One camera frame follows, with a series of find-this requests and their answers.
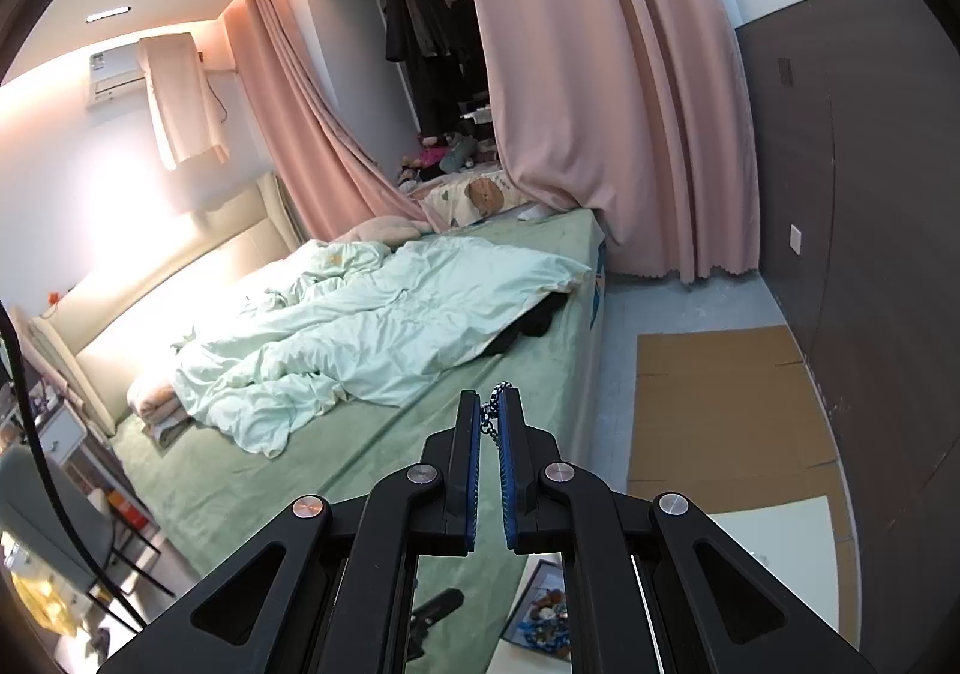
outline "pillow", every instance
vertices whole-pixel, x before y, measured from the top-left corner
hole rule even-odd
[[[411,221],[403,217],[368,218],[357,224],[348,233],[334,239],[333,244],[360,244],[360,242],[380,242],[385,247],[401,247],[407,241],[416,241],[430,225],[425,221]]]
[[[414,200],[418,201],[422,208],[424,207],[424,200],[426,200],[426,196],[430,194],[431,191],[434,191],[435,188],[440,188],[445,184],[459,183],[464,179],[469,180],[476,178],[478,175],[486,175],[502,169],[503,167],[499,162],[485,162],[483,164],[477,164],[476,167],[468,172],[453,172],[448,175],[438,175],[436,178],[431,178],[429,181],[416,183],[416,188],[414,188],[414,191],[411,192],[410,196]]]
[[[466,227],[529,202],[503,170],[472,173],[428,194],[422,205],[443,229]]]

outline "picture frame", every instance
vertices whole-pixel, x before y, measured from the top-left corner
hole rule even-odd
[[[541,559],[500,633],[510,642],[541,655],[570,661],[570,627],[566,614],[563,567]]]

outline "hanging clothes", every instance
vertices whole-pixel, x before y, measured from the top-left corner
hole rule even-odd
[[[460,120],[470,97],[460,68],[464,41],[443,0],[387,0],[387,49],[407,68],[421,135],[440,136]]]
[[[175,170],[191,157],[229,159],[223,121],[189,32],[141,38],[137,61],[147,84],[150,118],[160,160]]]
[[[464,78],[474,94],[488,91],[487,62],[483,56],[483,43],[480,40],[480,23],[477,20],[477,8],[473,0],[454,0],[450,4],[450,16],[460,36],[464,39]]]

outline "black cable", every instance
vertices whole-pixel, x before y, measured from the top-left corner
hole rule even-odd
[[[6,309],[3,307],[3,302],[0,302],[0,338],[3,339],[4,348],[6,348],[7,357],[10,360],[13,391],[16,393],[16,402],[20,407],[20,419],[23,423],[23,430],[27,434],[27,444],[30,445],[30,452],[32,456],[34,456],[34,463],[37,464],[37,473],[40,474],[40,482],[42,482],[47,497],[50,499],[50,505],[54,508],[56,519],[59,519],[59,523],[64,527],[64,533],[66,533],[70,543],[73,544],[77,552],[80,553],[83,562],[85,562],[86,566],[96,575],[97,580],[107,589],[110,595],[120,602],[120,606],[127,610],[141,628],[146,628],[146,620],[141,618],[138,611],[133,608],[130,601],[123,595],[123,591],[114,584],[112,579],[107,576],[104,568],[102,568],[99,562],[90,554],[85,543],[80,539],[77,529],[73,527],[73,522],[70,521],[70,516],[66,513],[64,504],[62,504],[59,499],[54,478],[50,474],[50,466],[47,466],[47,459],[43,454],[43,447],[40,444],[40,435],[37,434],[37,423],[35,423],[34,417],[32,416],[30,396],[27,395],[27,376],[23,367],[23,355],[20,353],[20,340],[17,338],[16,329],[13,328],[13,321],[11,321]]]
[[[210,83],[210,75],[209,75],[209,73],[207,73],[207,72],[205,71],[205,72],[203,73],[203,77],[206,78],[206,85],[208,86],[208,89],[210,90],[210,94],[213,95],[214,100],[217,100],[217,102],[218,102],[219,105],[220,105],[220,109],[224,112],[224,118],[223,118],[223,119],[220,119],[220,124],[222,124],[224,121],[227,121],[227,119],[230,118],[229,113],[227,113],[227,106],[224,105],[224,103],[220,100],[219,97],[217,97],[217,92],[214,92],[214,91],[213,91],[213,85]]]

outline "cardboard box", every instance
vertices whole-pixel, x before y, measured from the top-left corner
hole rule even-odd
[[[856,548],[836,447],[786,327],[637,339],[628,492],[708,514],[827,496],[841,633],[858,635]]]

